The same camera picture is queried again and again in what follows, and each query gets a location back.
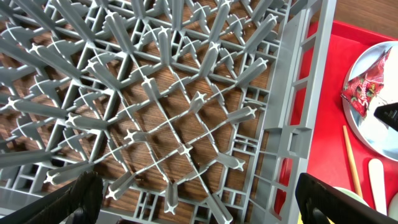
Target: white utensil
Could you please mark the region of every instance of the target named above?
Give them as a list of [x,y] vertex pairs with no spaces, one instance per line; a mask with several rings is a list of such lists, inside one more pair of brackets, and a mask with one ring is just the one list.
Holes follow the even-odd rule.
[[398,221],[398,194],[396,194],[388,206],[388,217]]
[[381,214],[387,215],[386,189],[384,188],[384,168],[379,159],[372,159],[369,162],[369,177],[373,200],[376,210]]

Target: round plate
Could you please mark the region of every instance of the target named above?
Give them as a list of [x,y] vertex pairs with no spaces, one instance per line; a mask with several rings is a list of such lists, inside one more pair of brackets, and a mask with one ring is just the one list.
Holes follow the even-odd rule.
[[[393,45],[398,45],[398,41],[388,41],[376,44],[363,52],[348,71],[347,76],[344,80],[344,84],[365,72],[385,50],[389,50]],[[371,133],[372,131],[374,132],[374,130],[369,130],[369,132],[366,134],[365,131],[360,128],[361,123],[364,121],[364,118],[362,118],[361,115],[359,115],[359,113],[345,99],[343,99],[343,109],[351,130],[355,133],[359,140],[361,140],[361,142],[363,142],[367,147],[380,153],[381,155],[389,159],[398,161],[397,131],[388,127],[388,130],[383,135],[383,138],[371,139],[369,133]],[[365,119],[372,118],[375,119],[374,115],[372,113],[368,113]]]

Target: wooden stick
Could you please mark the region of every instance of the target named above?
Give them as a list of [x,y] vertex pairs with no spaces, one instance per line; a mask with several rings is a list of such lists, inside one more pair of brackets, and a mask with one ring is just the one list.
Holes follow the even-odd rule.
[[349,162],[349,167],[350,167],[350,169],[351,169],[351,175],[353,176],[353,182],[354,182],[355,192],[356,192],[356,194],[358,194],[361,198],[363,198],[363,196],[362,196],[362,190],[361,190],[361,183],[360,183],[360,181],[359,181],[358,171],[356,170],[356,165],[355,165],[355,159],[354,159],[353,149],[351,148],[351,143],[349,142],[347,127],[346,127],[345,125],[343,125],[343,133],[344,133],[344,139],[345,139],[345,141],[346,141],[348,162]]

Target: plastic grid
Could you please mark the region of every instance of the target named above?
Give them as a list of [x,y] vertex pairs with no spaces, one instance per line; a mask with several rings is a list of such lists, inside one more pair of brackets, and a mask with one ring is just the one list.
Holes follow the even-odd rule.
[[[150,1],[133,1],[132,3],[119,0],[110,2],[95,0],[74,3],[67,0],[0,1],[2,19],[9,19],[7,29],[1,34],[0,51],[24,64],[19,68],[1,67],[2,76],[0,77],[0,81],[4,86],[8,87],[11,95],[1,93],[0,103],[5,104],[5,106],[0,110],[2,113],[8,110],[21,112],[21,117],[17,119],[18,128],[12,131],[11,137],[1,142],[3,153],[0,157],[0,168],[2,168],[1,179],[9,179],[5,188],[12,188],[18,191],[25,185],[24,181],[30,180],[32,184],[28,193],[40,195],[38,192],[42,188],[43,181],[50,182],[51,184],[64,183],[77,177],[85,170],[91,170],[95,164],[112,156],[123,166],[126,173],[115,181],[105,180],[104,184],[109,184],[109,193],[106,197],[112,197],[117,200],[128,188],[140,191],[134,214],[130,217],[124,216],[124,218],[142,223],[154,222],[155,220],[152,219],[154,205],[159,197],[165,197],[165,212],[174,213],[178,201],[194,205],[194,213],[191,217],[192,223],[196,221],[208,223],[211,214],[215,216],[217,222],[229,223],[233,218],[226,207],[237,209],[239,211],[237,221],[243,222],[249,203],[252,203],[256,207],[254,209],[266,212],[263,206],[264,203],[251,198],[249,195],[251,193],[253,177],[256,175],[254,174],[254,169],[257,164],[260,153],[259,148],[264,135],[264,117],[267,109],[269,90],[252,86],[250,82],[267,69],[268,61],[272,64],[276,61],[277,56],[269,52],[278,53],[279,51],[281,31],[287,22],[290,2],[285,3],[282,0],[260,0],[256,8],[252,9],[250,1],[240,1],[247,14],[250,15],[250,17],[246,18],[238,18],[237,15],[229,11],[232,3],[235,3],[234,1],[215,0],[215,3],[218,6],[216,8],[202,6],[200,3],[191,0],[156,0],[153,6],[151,6]],[[305,5],[303,1],[299,1],[298,3],[296,4],[296,8],[301,8]],[[182,21],[181,16],[184,4],[192,12],[191,18],[187,21]],[[211,29],[209,29],[206,17],[214,13],[217,13],[215,22]],[[157,19],[161,14],[164,14],[171,22]],[[201,32],[186,28],[186,26],[194,22],[199,23]],[[226,29],[223,29],[225,22],[228,26]],[[277,22],[281,22],[279,33],[272,31]],[[20,23],[39,28],[29,29],[21,27]],[[256,25],[257,29],[249,40],[245,42],[242,38],[243,28],[252,23]],[[67,24],[70,24],[73,30],[66,29],[65,25]],[[132,29],[131,36],[127,33],[128,29]],[[51,44],[48,46],[31,44],[30,39],[48,31],[52,33]],[[235,35],[239,44],[221,40],[220,38],[224,35]],[[70,42],[62,40],[65,36],[78,39],[78,41]],[[116,43],[109,41],[109,38],[112,37],[116,39]],[[155,43],[160,52],[160,57],[141,51],[145,45],[151,42]],[[200,63],[195,51],[205,45],[209,47],[202,63]],[[77,52],[81,52],[81,56],[75,65],[72,62],[71,55]],[[95,56],[89,58],[90,53],[94,53]],[[179,57],[183,57],[187,53],[191,53],[199,69],[177,62]],[[234,59],[238,55],[243,55],[243,60],[239,66],[239,72],[235,73],[234,66],[236,65],[234,64]],[[155,65],[141,66],[137,62],[136,57],[150,60]],[[122,61],[116,78],[110,73],[106,65],[115,59]],[[129,60],[137,68],[128,77],[124,77]],[[213,70],[222,64],[226,65],[231,77],[223,77],[213,73]],[[59,80],[51,79],[44,70],[44,67],[47,65],[55,68],[64,74],[65,77]],[[168,68],[175,77],[175,82],[165,91],[159,91],[155,79],[150,77],[162,68]],[[194,75],[179,78],[175,72],[175,68]],[[30,75],[32,72],[36,74],[36,84],[29,88],[29,95],[20,97],[12,83],[17,79]],[[213,95],[206,98],[206,95],[198,91],[190,99],[185,86],[201,78],[205,79]],[[142,81],[142,87],[147,94],[148,100],[129,105],[124,100],[121,90],[138,81]],[[212,81],[223,82],[228,84],[229,87],[219,90]],[[65,98],[61,99],[55,89],[66,83],[70,83],[70,86],[68,87]],[[224,94],[234,88],[241,89],[242,94],[238,106],[239,109],[230,112],[225,107]],[[177,89],[183,92],[190,107],[183,113],[169,118],[159,103],[159,99],[167,97]],[[252,98],[247,96],[248,92],[253,93]],[[40,95],[46,95],[50,98],[54,106],[41,105],[32,101]],[[93,101],[104,95],[109,96],[109,102],[104,114],[100,114]],[[262,101],[258,100],[260,96],[264,97]],[[116,116],[111,117],[113,105],[117,98],[121,100],[124,109],[119,111]],[[218,101],[228,119],[222,121],[215,128],[209,129],[197,113],[204,104],[213,99]],[[159,107],[166,121],[145,133],[142,131],[133,114],[150,103],[155,103]],[[74,113],[82,106],[88,106],[94,112],[96,118],[89,118]],[[261,111],[256,138],[249,138],[238,134],[239,123],[247,119],[253,119],[256,110]],[[188,113],[195,113],[205,132],[189,142],[183,142],[174,130],[172,121]],[[29,114],[37,114],[48,118],[41,121],[32,121]],[[130,118],[136,127],[135,129],[127,130],[125,136],[127,143],[117,146],[107,128],[109,125],[117,123],[126,117]],[[55,126],[46,145],[37,132],[37,128],[54,121]],[[222,153],[215,144],[212,132],[227,123],[233,125],[233,132],[231,133],[228,150]],[[146,136],[158,131],[163,126],[170,127],[180,147],[166,156],[158,158],[147,142]],[[63,135],[65,140],[60,141],[61,135]],[[7,143],[21,136],[36,141],[40,150],[9,152]],[[83,150],[79,142],[79,139],[87,138],[88,136],[96,136],[94,146],[89,155]],[[98,157],[98,150],[104,138],[111,152]],[[192,149],[192,144],[201,138],[208,138],[210,140],[218,156],[208,164],[196,166],[189,152]],[[276,136],[275,138],[277,140],[271,137],[269,142],[273,144],[274,141],[277,142],[280,140],[280,136]],[[132,173],[120,151],[135,142],[143,142],[147,146],[153,163]],[[235,144],[240,144],[243,148],[236,148]],[[69,146],[71,149],[79,152],[83,162],[72,161],[57,155],[57,152],[65,146]],[[228,169],[243,170],[244,161],[231,156],[233,151],[243,152],[251,157],[248,165],[248,175],[244,183],[244,191],[229,189],[224,186]],[[265,155],[264,162],[267,161],[266,157],[275,157],[277,155],[276,152],[269,151],[262,153]],[[194,171],[172,183],[163,171],[160,163],[174,154],[186,157]],[[63,166],[61,168],[55,167],[49,162],[51,158],[63,161]],[[224,169],[218,191],[211,193],[208,190],[208,186],[201,179],[201,174],[206,172],[209,166],[216,162],[222,163]],[[272,167],[271,169],[275,170],[279,166],[278,163],[279,160],[278,162],[274,161],[274,163],[264,166],[263,169]],[[33,175],[28,174],[28,170],[31,170],[32,166],[36,170]],[[164,181],[166,181],[167,188],[163,191],[158,192],[142,189],[134,183],[135,176],[151,167],[156,167],[162,174]],[[270,183],[270,186],[272,184],[276,185],[278,189],[287,190],[287,186],[278,184],[275,181],[270,182],[268,178],[264,178],[265,175],[256,176],[264,182]],[[201,180],[202,187],[208,194],[208,197],[204,201],[198,202],[178,197],[177,185],[194,178]],[[263,191],[271,195],[274,194],[272,193],[274,190]],[[225,192],[229,192],[231,197],[229,197],[229,202],[223,203],[220,195]],[[151,195],[154,198],[152,204],[149,205],[148,198]],[[234,199],[237,195],[241,196],[239,205],[234,204]],[[205,217],[197,215],[200,208],[209,208]],[[147,209],[150,210],[149,215],[140,212]],[[280,219],[278,214],[273,215],[276,218],[274,218],[275,221]]]

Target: black object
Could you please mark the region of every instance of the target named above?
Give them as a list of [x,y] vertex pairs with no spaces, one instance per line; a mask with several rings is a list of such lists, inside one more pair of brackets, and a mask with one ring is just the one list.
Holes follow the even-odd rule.
[[307,173],[300,174],[295,191],[304,224],[398,224]]
[[103,183],[96,172],[84,172],[77,180],[0,219],[0,224],[95,224],[100,213]]
[[398,131],[398,103],[377,107],[374,111],[374,116]]

